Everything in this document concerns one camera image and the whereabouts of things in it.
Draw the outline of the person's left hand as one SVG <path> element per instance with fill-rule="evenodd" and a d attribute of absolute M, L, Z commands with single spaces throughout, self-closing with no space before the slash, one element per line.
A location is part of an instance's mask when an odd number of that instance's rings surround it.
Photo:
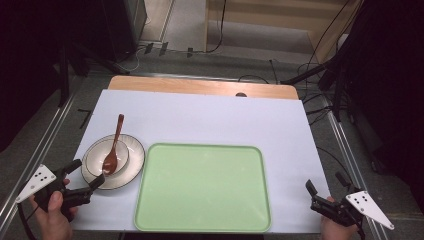
<path fill-rule="evenodd" d="M 73 228 L 61 212 L 63 194 L 60 191 L 54 191 L 50 196 L 47 212 L 38 208 L 34 196 L 30 196 L 29 201 L 35 210 L 42 240 L 72 240 Z"/>

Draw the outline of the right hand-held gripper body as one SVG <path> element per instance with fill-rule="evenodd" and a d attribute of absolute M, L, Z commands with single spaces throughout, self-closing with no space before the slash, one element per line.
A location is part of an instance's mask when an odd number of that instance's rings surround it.
<path fill-rule="evenodd" d="M 317 192 L 316 196 L 311 197 L 311 209 L 340 225 L 346 227 L 356 225 L 358 227 L 356 233 L 361 239 L 365 238 L 362 226 L 365 217 L 370 217 L 389 230 L 394 229 L 394 224 L 364 190 L 350 191 L 341 201 L 331 197 L 323 198 Z"/>

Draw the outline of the aluminium floor rail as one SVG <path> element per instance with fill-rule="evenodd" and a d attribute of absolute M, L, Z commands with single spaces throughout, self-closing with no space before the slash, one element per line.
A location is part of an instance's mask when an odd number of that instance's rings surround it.
<path fill-rule="evenodd" d="M 61 107 L 58 106 L 59 93 L 49 97 L 7 149 L 0 153 L 0 237 L 7 232 L 15 217 L 15 198 L 20 187 L 44 161 L 83 82 L 83 77 L 74 76 L 70 80 L 70 96 Z"/>
<path fill-rule="evenodd" d="M 367 190 L 368 186 L 363 178 L 362 173 L 360 172 L 357 159 L 347 140 L 342 123 L 338 122 L 332 113 L 328 115 L 328 119 L 335 135 L 335 138 L 337 140 L 338 147 L 341 151 L 342 159 L 345 163 L 346 169 L 348 170 L 348 173 L 352 178 L 352 182 L 357 187 L 363 190 Z M 365 222 L 371 231 L 372 240 L 387 240 L 385 230 L 381 227 L 379 223 L 377 223 L 375 220 L 372 220 L 370 217 L 366 217 Z"/>

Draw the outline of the black stand leg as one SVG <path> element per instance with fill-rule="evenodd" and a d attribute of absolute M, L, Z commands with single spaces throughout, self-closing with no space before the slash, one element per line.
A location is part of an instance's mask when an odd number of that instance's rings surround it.
<path fill-rule="evenodd" d="M 281 84 L 283 84 L 283 85 L 294 85 L 294 84 L 297 84 L 297 83 L 299 83 L 303 80 L 306 80 L 307 78 L 309 78 L 309 77 L 311 77 L 315 74 L 318 74 L 318 73 L 320 73 L 324 70 L 332 69 L 335 66 L 336 66 L 336 63 L 332 60 L 329 60 L 329 61 L 326 61 L 322 64 L 318 64 L 316 67 L 309 69 L 306 72 L 304 72 L 304 73 L 302 73 L 302 74 L 300 74 L 300 75 L 298 75 L 294 78 L 291 78 L 289 80 L 282 80 Z"/>
<path fill-rule="evenodd" d="M 88 48 L 84 47 L 83 45 L 80 45 L 78 43 L 73 43 L 73 46 L 82 54 L 86 55 L 87 57 L 93 59 L 95 62 L 100 64 L 101 66 L 108 69 L 110 72 L 118 75 L 129 75 L 130 72 L 127 70 L 122 70 L 119 67 L 113 65 L 112 63 L 108 62 L 107 60 L 101 58 L 93 51 L 89 50 Z"/>

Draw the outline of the white plate with dark rim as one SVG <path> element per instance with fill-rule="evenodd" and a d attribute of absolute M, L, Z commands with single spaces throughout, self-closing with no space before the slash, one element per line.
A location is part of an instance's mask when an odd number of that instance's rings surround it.
<path fill-rule="evenodd" d="M 103 137 L 97 141 L 107 139 L 114 139 L 114 135 Z M 127 134 L 122 134 L 119 136 L 118 140 L 124 142 L 127 145 L 127 148 L 129 150 L 129 159 L 125 167 L 122 168 L 118 173 L 113 173 L 112 175 L 105 177 L 105 182 L 100 186 L 100 189 L 102 190 L 112 190 L 127 185 L 139 174 L 144 164 L 145 150 L 143 145 L 135 137 Z M 94 176 L 88 172 L 84 164 L 85 155 L 86 153 L 83 156 L 81 173 L 84 180 L 87 183 L 90 183 L 97 176 Z"/>

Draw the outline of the person's right hand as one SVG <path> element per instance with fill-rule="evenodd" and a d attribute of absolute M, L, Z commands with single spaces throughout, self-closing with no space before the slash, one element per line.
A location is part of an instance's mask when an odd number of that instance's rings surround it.
<path fill-rule="evenodd" d="M 320 230 L 320 240 L 351 240 L 352 236 L 358 231 L 358 227 L 356 225 L 346 227 L 322 215 Z"/>

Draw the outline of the light green tray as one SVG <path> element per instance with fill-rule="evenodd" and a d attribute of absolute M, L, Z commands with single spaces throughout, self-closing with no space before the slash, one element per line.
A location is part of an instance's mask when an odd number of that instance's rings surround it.
<path fill-rule="evenodd" d="M 152 145 L 134 224 L 146 232 L 267 231 L 271 213 L 261 151 L 252 146 Z"/>

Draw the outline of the brown wooden spoon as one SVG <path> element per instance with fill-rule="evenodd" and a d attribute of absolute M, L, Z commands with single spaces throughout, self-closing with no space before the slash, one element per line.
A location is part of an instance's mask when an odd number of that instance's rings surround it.
<path fill-rule="evenodd" d="M 116 168 L 117 168 L 117 165 L 118 165 L 117 154 L 116 154 L 116 145 L 117 145 L 120 133 L 121 133 L 123 122 L 124 122 L 124 115 L 120 114 L 118 116 L 117 126 L 116 126 L 114 139 L 113 139 L 113 142 L 112 142 L 110 152 L 105 157 L 105 159 L 103 161 L 103 165 L 102 165 L 102 172 L 105 175 L 111 175 L 116 171 Z"/>

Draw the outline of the black cabinet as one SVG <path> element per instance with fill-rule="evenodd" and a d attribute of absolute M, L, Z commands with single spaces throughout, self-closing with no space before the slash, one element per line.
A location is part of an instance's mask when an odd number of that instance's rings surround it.
<path fill-rule="evenodd" d="M 147 21 L 144 0 L 102 0 L 106 18 L 106 56 L 118 62 L 137 50 Z"/>

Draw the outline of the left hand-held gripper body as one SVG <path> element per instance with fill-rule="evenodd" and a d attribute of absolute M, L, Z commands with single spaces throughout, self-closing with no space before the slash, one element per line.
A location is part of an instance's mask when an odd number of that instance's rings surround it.
<path fill-rule="evenodd" d="M 61 212 L 69 222 L 72 221 L 73 214 L 70 209 L 88 204 L 94 191 L 89 188 L 89 185 L 80 189 L 68 189 L 65 184 L 68 174 L 63 174 L 62 168 L 50 170 L 46 165 L 41 164 L 23 186 L 15 203 L 20 205 L 30 196 L 34 196 L 38 207 L 47 212 L 50 196 L 54 191 L 60 191 L 63 194 Z"/>

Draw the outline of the white bowl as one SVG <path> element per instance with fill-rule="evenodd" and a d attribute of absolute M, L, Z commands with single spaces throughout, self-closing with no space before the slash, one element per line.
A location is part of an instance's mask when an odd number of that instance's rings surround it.
<path fill-rule="evenodd" d="M 103 162 L 109 154 L 113 144 L 113 139 L 100 140 L 93 144 L 86 152 L 84 164 L 88 172 L 94 176 L 102 173 Z M 114 173 L 118 173 L 128 162 L 129 150 L 127 145 L 118 140 L 116 143 L 117 168 Z"/>

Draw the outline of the white table sheet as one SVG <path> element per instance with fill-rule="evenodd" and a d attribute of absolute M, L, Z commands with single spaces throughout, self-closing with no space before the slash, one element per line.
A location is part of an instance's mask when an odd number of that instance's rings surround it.
<path fill-rule="evenodd" d="M 111 134 L 119 114 L 123 131 L 147 151 L 157 143 L 252 146 L 262 153 L 271 213 L 269 233 L 316 233 L 305 184 L 329 193 L 305 110 L 299 100 L 105 90 L 77 154 Z M 137 231 L 134 224 L 142 173 L 133 182 L 94 194 L 80 208 L 77 230 Z"/>

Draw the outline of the black curtain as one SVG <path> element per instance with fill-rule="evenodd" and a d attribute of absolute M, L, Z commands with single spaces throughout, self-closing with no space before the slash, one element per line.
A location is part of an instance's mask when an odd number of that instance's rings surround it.
<path fill-rule="evenodd" d="M 88 73 L 83 16 L 96 0 L 0 0 L 0 152 L 64 81 L 65 58 Z"/>
<path fill-rule="evenodd" d="M 340 60 L 379 140 L 371 154 L 424 213 L 424 0 L 364 0 Z"/>

